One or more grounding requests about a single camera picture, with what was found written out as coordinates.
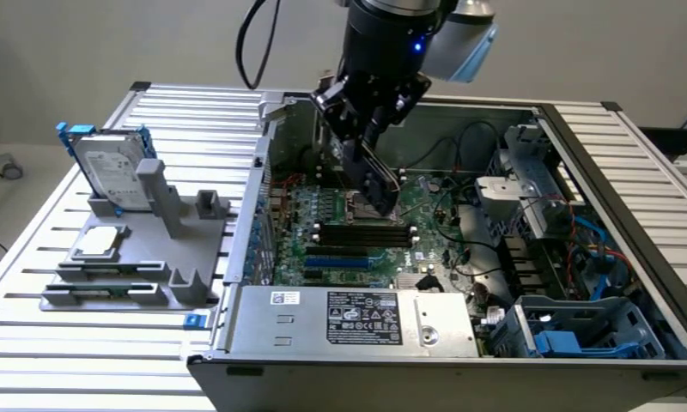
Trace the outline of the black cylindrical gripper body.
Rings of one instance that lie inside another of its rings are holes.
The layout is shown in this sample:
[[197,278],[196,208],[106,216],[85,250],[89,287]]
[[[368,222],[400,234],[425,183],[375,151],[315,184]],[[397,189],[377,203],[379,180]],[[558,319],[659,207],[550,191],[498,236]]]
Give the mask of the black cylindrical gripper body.
[[344,96],[368,114],[367,75],[403,78],[420,74],[425,52],[454,1],[427,1],[412,15],[393,12],[395,1],[353,1],[343,41]]

